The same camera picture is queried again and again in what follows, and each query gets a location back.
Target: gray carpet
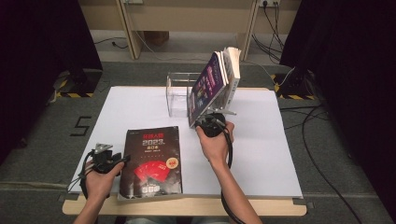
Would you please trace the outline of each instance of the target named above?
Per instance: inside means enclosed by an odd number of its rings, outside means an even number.
[[[92,98],[61,97],[47,106],[26,136],[27,147],[14,149],[0,167],[0,223],[71,223],[62,212],[65,186],[71,181],[92,128],[111,86],[164,86],[168,72],[200,72],[202,64],[103,63],[104,73]],[[288,68],[267,66],[270,74]],[[274,89],[256,65],[241,66],[240,87]],[[279,107],[319,105],[319,100],[279,99]],[[302,122],[307,109],[283,111],[291,156],[300,180],[308,213],[303,217],[264,217],[266,223],[357,223],[346,204],[319,174],[304,147]],[[363,223],[392,223],[364,172],[348,157],[334,122],[321,107],[304,127],[309,153],[321,172],[344,195]],[[75,128],[79,117],[84,129]],[[114,223],[102,216],[99,223]]]

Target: white tabletop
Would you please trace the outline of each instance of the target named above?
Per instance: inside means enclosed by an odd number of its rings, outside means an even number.
[[[237,113],[226,117],[235,124],[232,173],[245,194],[303,197],[275,93],[238,89],[230,109]],[[179,127],[183,193],[219,195],[218,180],[187,117],[168,116],[165,87],[111,88],[73,179],[96,143],[113,145],[113,154],[123,152],[127,130],[167,126]],[[118,192],[119,184],[116,177],[113,193]],[[80,186],[76,184],[71,192],[81,192]]]

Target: hand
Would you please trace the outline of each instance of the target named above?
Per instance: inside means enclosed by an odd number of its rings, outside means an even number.
[[[225,132],[228,132],[230,135],[231,141],[233,142],[233,123],[230,121],[226,121]],[[197,126],[196,132],[200,139],[200,143],[202,146],[202,151],[204,155],[209,160],[209,162],[213,164],[218,163],[226,163],[227,155],[228,155],[228,145],[224,133],[219,134],[216,137],[207,137],[204,133],[204,130]]]
[[[113,186],[114,177],[121,171],[124,162],[118,163],[109,173],[99,174],[92,170],[87,173],[86,186],[88,191],[88,198],[97,200],[104,200]]]

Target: red book cover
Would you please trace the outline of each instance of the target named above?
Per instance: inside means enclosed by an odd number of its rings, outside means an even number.
[[[182,193],[178,127],[128,130],[119,200]]]

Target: electrical outlet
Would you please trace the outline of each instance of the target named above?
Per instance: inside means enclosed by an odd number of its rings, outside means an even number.
[[[259,4],[259,7],[263,7],[263,2],[264,1],[267,1],[267,7],[275,7],[276,6],[276,4],[277,4],[277,6],[279,7],[279,4],[280,4],[280,0],[260,0],[260,4]]]

